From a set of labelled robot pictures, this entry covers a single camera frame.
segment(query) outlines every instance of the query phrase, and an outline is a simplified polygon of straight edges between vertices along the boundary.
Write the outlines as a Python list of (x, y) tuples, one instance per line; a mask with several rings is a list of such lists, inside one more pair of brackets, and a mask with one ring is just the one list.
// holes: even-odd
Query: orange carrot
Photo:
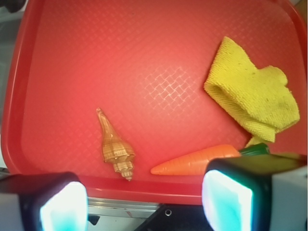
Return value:
[(215, 158), (237, 157), (241, 154), (231, 145), (218, 145), (169, 160), (151, 169), (154, 175), (203, 175), (207, 164)]

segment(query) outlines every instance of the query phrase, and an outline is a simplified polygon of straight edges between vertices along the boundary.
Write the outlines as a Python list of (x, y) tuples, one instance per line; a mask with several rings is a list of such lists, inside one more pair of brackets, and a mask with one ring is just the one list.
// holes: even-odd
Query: yellow towel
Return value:
[(257, 69), (246, 52), (225, 37), (204, 84), (206, 92), (252, 134), (247, 146), (275, 142), (275, 135), (299, 121), (282, 70)]

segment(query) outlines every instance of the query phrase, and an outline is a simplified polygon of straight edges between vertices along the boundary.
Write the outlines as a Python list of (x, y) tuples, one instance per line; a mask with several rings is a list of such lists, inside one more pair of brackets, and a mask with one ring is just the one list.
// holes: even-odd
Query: metal surface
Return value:
[(89, 198), (89, 214), (123, 218), (148, 218), (159, 204)]

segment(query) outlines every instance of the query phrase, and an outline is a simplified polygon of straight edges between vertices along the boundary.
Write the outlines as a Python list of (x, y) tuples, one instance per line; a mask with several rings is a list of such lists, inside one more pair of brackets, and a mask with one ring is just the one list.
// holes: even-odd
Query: toy carrot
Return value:
[(241, 155), (268, 154), (264, 143), (237, 151), (233, 146), (223, 144), (186, 154), (169, 160), (151, 169), (154, 175), (190, 176), (203, 175), (207, 164), (215, 158), (239, 157)]

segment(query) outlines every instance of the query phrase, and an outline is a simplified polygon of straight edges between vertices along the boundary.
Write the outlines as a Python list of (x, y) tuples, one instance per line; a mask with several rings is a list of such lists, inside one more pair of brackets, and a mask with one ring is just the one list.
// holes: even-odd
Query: conch shell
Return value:
[(124, 142), (116, 133), (109, 120), (100, 108), (96, 109), (98, 119), (103, 130), (103, 156), (106, 163), (112, 163), (115, 172), (130, 181), (133, 176), (134, 165), (132, 161), (135, 152), (132, 147)]

